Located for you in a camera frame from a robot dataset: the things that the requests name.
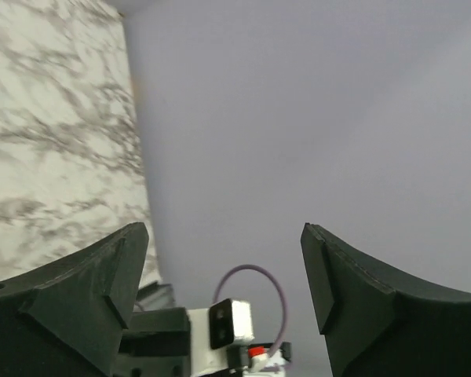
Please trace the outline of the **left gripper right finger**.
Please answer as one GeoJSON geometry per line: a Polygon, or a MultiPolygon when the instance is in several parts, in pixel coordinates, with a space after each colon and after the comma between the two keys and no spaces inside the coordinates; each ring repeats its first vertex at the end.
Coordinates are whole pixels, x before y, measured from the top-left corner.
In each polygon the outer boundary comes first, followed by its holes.
{"type": "Polygon", "coordinates": [[[471,376],[471,293],[423,280],[306,224],[301,249],[335,376],[471,376]]]}

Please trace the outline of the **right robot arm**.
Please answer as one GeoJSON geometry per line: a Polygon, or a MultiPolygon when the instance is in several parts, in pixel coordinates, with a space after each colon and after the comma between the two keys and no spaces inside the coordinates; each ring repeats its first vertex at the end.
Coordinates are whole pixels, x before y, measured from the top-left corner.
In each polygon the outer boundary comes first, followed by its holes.
{"type": "Polygon", "coordinates": [[[183,307],[133,313],[122,334],[114,376],[191,374],[191,324],[183,307]]]}

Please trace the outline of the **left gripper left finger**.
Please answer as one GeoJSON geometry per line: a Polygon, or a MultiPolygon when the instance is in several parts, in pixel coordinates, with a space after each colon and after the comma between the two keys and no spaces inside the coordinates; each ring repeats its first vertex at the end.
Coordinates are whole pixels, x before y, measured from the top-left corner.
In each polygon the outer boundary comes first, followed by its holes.
{"type": "Polygon", "coordinates": [[[134,222],[0,281],[0,377],[111,375],[148,241],[134,222]]]}

